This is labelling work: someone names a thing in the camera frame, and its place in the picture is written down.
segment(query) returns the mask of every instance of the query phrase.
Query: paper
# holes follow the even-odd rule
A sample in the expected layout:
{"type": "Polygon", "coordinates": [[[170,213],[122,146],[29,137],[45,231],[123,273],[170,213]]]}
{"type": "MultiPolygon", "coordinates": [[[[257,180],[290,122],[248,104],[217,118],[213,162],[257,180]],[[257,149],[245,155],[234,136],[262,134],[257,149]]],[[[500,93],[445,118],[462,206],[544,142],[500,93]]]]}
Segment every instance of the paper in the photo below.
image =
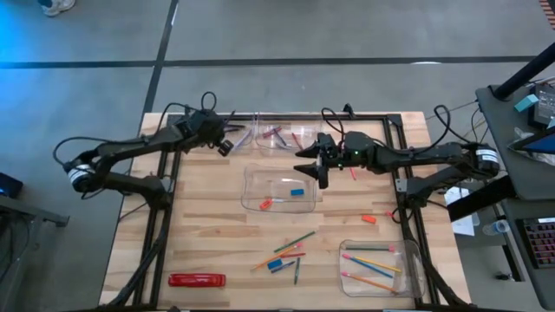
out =
{"type": "MultiPolygon", "coordinates": [[[[468,196],[468,189],[461,189],[459,187],[451,187],[445,193],[445,202],[449,205],[465,196],[468,196]]],[[[453,232],[455,234],[474,236],[474,224],[472,222],[472,216],[466,216],[455,222],[452,222],[453,232]]]]}

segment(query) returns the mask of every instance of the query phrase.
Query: small blue block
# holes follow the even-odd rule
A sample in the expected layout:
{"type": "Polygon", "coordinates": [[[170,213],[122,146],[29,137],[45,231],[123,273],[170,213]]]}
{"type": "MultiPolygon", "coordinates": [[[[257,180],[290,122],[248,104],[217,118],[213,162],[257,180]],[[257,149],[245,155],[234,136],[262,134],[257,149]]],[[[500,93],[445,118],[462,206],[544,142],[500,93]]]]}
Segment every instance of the small blue block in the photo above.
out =
{"type": "Polygon", "coordinates": [[[304,195],[304,190],[303,189],[291,190],[291,196],[298,196],[298,195],[304,195]]]}
{"type": "Polygon", "coordinates": [[[514,106],[514,109],[517,110],[517,112],[522,112],[523,110],[529,108],[530,106],[538,103],[538,97],[535,94],[530,94],[528,95],[526,98],[522,99],[522,101],[519,102],[519,104],[514,106]]]}
{"type": "Polygon", "coordinates": [[[284,264],[284,262],[281,261],[281,258],[279,258],[277,260],[274,260],[274,261],[268,263],[268,270],[275,269],[278,266],[282,266],[283,264],[284,264]]]}

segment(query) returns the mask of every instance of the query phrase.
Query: blue pencil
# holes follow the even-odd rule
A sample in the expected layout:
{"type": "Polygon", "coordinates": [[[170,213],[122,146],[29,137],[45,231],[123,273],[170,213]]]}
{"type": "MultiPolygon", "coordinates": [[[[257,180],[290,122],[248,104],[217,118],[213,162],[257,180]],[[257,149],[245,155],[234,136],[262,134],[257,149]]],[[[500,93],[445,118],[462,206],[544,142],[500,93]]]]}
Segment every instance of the blue pencil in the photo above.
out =
{"type": "Polygon", "coordinates": [[[358,264],[360,264],[360,265],[362,265],[362,266],[365,266],[365,267],[367,267],[367,268],[369,268],[369,269],[371,269],[371,270],[374,270],[374,271],[376,271],[376,272],[378,272],[378,273],[380,273],[380,274],[382,274],[382,275],[384,275],[384,276],[387,276],[387,277],[389,277],[389,278],[393,278],[393,276],[392,276],[391,274],[386,273],[386,272],[384,272],[384,271],[382,271],[382,270],[380,270],[380,269],[377,269],[377,268],[373,267],[373,266],[370,265],[370,264],[367,264],[367,263],[364,263],[364,262],[362,262],[362,261],[360,261],[360,260],[354,259],[353,257],[351,257],[351,256],[348,255],[348,254],[343,254],[343,257],[344,257],[345,259],[349,259],[349,260],[351,260],[351,261],[354,261],[354,262],[356,262],[356,263],[358,263],[358,264]]]}
{"type": "Polygon", "coordinates": [[[291,262],[289,262],[289,263],[286,263],[286,264],[284,264],[284,265],[282,265],[282,266],[280,266],[280,267],[277,267],[277,268],[274,269],[274,270],[271,270],[271,273],[274,274],[274,273],[276,273],[276,272],[279,272],[280,270],[283,270],[283,269],[285,269],[285,268],[289,268],[289,267],[292,266],[294,263],[295,263],[295,261],[291,261],[291,262]]]}

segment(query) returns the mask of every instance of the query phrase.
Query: keyboard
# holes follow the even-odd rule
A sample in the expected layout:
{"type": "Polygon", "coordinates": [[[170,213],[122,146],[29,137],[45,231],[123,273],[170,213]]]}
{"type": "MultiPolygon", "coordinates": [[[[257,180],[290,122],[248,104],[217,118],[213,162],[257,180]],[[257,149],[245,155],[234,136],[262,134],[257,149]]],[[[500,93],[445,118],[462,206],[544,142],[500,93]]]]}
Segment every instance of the keyboard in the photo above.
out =
{"type": "Polygon", "coordinates": [[[555,268],[555,218],[518,220],[527,249],[537,269],[555,268]]]}

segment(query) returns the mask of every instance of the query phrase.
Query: wooden table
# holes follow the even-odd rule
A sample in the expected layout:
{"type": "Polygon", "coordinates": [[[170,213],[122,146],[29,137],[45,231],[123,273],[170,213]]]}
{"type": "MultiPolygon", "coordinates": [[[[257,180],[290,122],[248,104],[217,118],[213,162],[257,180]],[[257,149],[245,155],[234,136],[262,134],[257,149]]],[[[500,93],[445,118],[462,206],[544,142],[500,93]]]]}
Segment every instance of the wooden table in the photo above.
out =
{"type": "MultiPolygon", "coordinates": [[[[159,118],[160,114],[146,114],[142,132],[153,133],[159,118]]],[[[402,120],[409,146],[429,145],[422,113],[402,113],[402,120]]],[[[344,125],[345,131],[363,131],[384,140],[382,124],[379,122],[347,121],[344,125]]],[[[323,130],[339,137],[325,124],[323,130]]],[[[158,161],[157,153],[136,158],[132,174],[142,177],[155,172],[158,161]]],[[[227,158],[222,158],[215,151],[183,155],[159,308],[173,305],[180,309],[414,307],[414,301],[410,298],[352,298],[339,289],[337,248],[344,239],[402,240],[401,227],[385,215],[386,211],[395,208],[390,174],[375,175],[358,168],[357,180],[353,180],[349,171],[330,171],[330,187],[318,191],[316,209],[311,213],[267,213],[243,208],[240,199],[247,165],[292,168],[293,165],[303,163],[310,163],[310,159],[296,158],[288,153],[271,158],[263,156],[254,140],[241,153],[231,154],[227,158]],[[377,223],[364,223],[362,214],[376,216],[377,223]],[[272,255],[278,246],[313,230],[317,230],[317,234],[305,241],[304,251],[307,256],[302,260],[297,286],[293,286],[290,274],[273,276],[266,269],[250,271],[254,264],[272,255]],[[227,275],[227,285],[222,289],[170,288],[167,286],[167,276],[175,272],[223,273],[227,275]]],[[[414,169],[415,176],[427,176],[436,170],[435,166],[414,169]]],[[[126,198],[121,213],[132,210],[142,202],[139,196],[126,198]]],[[[470,302],[447,211],[429,205],[422,210],[422,214],[434,265],[455,293],[470,302]]],[[[147,215],[148,209],[145,208],[119,224],[101,303],[114,298],[137,268],[147,215]]],[[[146,287],[145,291],[147,294],[150,289],[146,287]]]]}

